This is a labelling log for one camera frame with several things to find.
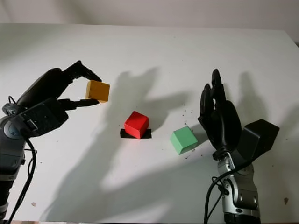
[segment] debris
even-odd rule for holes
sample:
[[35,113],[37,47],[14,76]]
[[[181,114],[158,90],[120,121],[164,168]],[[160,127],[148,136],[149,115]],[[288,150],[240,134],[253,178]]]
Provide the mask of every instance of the debris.
[[287,197],[284,198],[285,205],[288,203],[289,199]]

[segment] yellow block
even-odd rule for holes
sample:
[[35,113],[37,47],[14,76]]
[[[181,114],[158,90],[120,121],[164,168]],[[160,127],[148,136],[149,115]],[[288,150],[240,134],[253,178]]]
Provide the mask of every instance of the yellow block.
[[97,99],[101,103],[108,101],[110,85],[91,80],[87,83],[86,99]]

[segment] green cube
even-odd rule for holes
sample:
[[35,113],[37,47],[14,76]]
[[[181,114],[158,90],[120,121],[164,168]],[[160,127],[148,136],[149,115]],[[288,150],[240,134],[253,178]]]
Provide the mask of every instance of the green cube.
[[198,145],[196,137],[188,126],[174,131],[171,135],[170,141],[179,155],[195,148]]

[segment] cube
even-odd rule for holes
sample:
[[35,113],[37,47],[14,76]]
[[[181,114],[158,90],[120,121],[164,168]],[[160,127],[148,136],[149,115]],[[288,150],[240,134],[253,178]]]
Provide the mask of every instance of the cube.
[[170,140],[179,155],[198,145],[198,140],[188,126],[174,131]]
[[133,111],[125,122],[126,133],[140,139],[149,127],[149,118],[141,113]]
[[108,101],[110,85],[98,81],[90,80],[87,83],[86,99],[97,99],[101,103]]

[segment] white table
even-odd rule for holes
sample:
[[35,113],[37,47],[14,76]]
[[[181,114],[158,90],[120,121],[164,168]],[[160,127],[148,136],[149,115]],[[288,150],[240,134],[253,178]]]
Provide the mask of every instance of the white table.
[[[254,162],[262,222],[299,221],[299,49],[284,31],[0,25],[0,102],[77,60],[111,84],[109,102],[71,111],[61,128],[32,139],[38,164],[16,220],[201,223],[218,173],[197,122],[199,98],[219,68],[243,125],[263,118],[281,128]],[[78,79],[62,98],[84,98],[86,83]],[[133,110],[149,116],[152,139],[120,139]],[[203,143],[178,156],[169,138],[185,123]],[[223,222],[221,205],[210,221]]]

